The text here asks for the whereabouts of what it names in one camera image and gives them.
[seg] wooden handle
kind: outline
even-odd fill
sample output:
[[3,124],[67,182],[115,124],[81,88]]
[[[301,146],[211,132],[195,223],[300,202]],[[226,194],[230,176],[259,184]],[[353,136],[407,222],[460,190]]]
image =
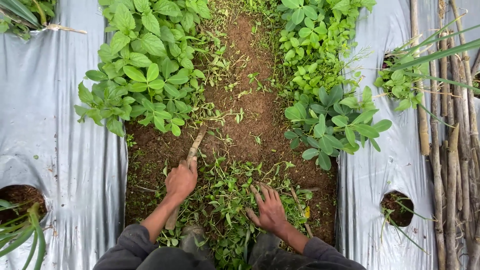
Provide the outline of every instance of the wooden handle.
[[[187,166],[189,168],[190,168],[190,163],[192,162],[193,157],[197,155],[198,146],[202,142],[206,131],[207,131],[206,125],[200,128],[197,138],[193,142],[192,147],[190,147],[190,149],[188,150]],[[172,214],[168,217],[167,223],[165,224],[165,229],[167,230],[175,229],[175,225],[177,224],[177,217],[179,215],[179,210],[180,210],[180,206],[178,206],[177,208],[175,208],[175,210],[173,210]]]

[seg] yellow leaf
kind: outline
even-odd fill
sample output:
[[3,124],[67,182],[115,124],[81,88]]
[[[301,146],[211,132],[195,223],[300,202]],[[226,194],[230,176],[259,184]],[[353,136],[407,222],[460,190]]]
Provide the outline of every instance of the yellow leaf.
[[305,214],[305,217],[306,217],[306,218],[309,218],[309,217],[310,217],[310,206],[305,207],[305,212],[304,212],[304,214]]

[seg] brown soil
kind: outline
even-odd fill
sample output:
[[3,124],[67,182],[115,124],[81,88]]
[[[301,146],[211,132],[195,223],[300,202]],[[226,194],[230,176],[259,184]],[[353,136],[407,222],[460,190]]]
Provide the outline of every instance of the brown soil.
[[44,216],[47,212],[42,194],[36,188],[29,185],[6,186],[0,189],[0,199],[6,200],[12,204],[29,201],[19,207],[18,215],[11,209],[0,211],[0,223],[16,219],[19,215],[26,214],[27,210],[36,202],[40,203],[40,209],[38,211],[40,216]]
[[[243,108],[243,120],[237,124],[235,117],[227,116],[225,125],[208,122],[211,131],[218,128],[223,138],[227,135],[233,140],[225,143],[213,135],[206,134],[200,145],[200,151],[205,154],[207,161],[213,160],[213,152],[225,156],[228,162],[234,160],[263,163],[265,170],[281,161],[289,161],[295,167],[289,169],[289,176],[293,184],[302,188],[317,187],[318,191],[313,194],[310,201],[311,217],[309,223],[313,234],[327,243],[334,245],[334,220],[336,211],[336,162],[330,172],[320,170],[314,161],[303,160],[300,153],[302,148],[293,152],[290,141],[283,137],[288,126],[284,123],[283,100],[277,97],[275,89],[269,91],[255,91],[256,81],[249,84],[248,74],[259,72],[256,78],[263,85],[270,85],[265,81],[272,76],[274,63],[271,55],[266,51],[254,49],[251,44],[251,18],[240,15],[236,25],[231,24],[227,30],[227,50],[224,57],[231,60],[232,76],[230,80],[222,81],[221,86],[206,86],[206,102],[213,102],[215,108],[221,112],[238,112]],[[246,63],[239,61],[249,59]],[[237,82],[232,91],[226,91],[224,85]],[[242,91],[252,92],[242,95]],[[153,125],[142,127],[138,124],[127,124],[127,133],[134,135],[137,143],[129,151],[129,181],[127,185],[126,225],[134,223],[138,219],[145,218],[154,208],[157,202],[155,192],[163,185],[165,175],[162,170],[166,160],[168,172],[176,167],[181,159],[187,156],[187,151],[196,137],[197,130],[184,127],[180,137],[171,133],[161,134],[153,129]],[[254,136],[259,136],[261,144],[257,144]]]
[[[393,212],[390,214],[390,219],[393,220],[397,226],[407,227],[412,221],[413,213],[404,209],[399,203],[396,202],[399,198],[408,197],[401,192],[392,191],[384,195],[380,205],[385,209],[393,210]],[[413,203],[410,199],[400,200],[400,203],[413,211]]]

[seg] hand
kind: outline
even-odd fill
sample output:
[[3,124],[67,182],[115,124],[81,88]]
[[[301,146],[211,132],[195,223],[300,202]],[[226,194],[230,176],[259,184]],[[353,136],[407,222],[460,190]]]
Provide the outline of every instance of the hand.
[[178,167],[173,168],[165,179],[167,196],[182,203],[197,185],[197,157],[193,157],[190,168],[187,161],[182,160]]
[[285,217],[285,210],[280,201],[280,196],[275,189],[264,183],[258,183],[258,185],[262,190],[265,201],[262,200],[262,196],[253,185],[250,185],[250,189],[255,194],[260,217],[257,217],[252,209],[247,209],[247,215],[256,226],[276,234],[285,223],[288,223],[287,218]]

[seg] dark sweatshirt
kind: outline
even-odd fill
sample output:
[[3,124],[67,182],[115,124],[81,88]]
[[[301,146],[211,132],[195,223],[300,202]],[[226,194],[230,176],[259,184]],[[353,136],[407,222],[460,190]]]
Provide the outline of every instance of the dark sweatshirt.
[[[158,245],[149,240],[148,230],[139,224],[129,225],[123,230],[117,244],[107,250],[98,260],[94,270],[134,270],[152,253]],[[345,266],[353,270],[365,268],[352,260],[346,259],[334,247],[317,237],[310,239],[303,250],[303,255],[324,262]]]

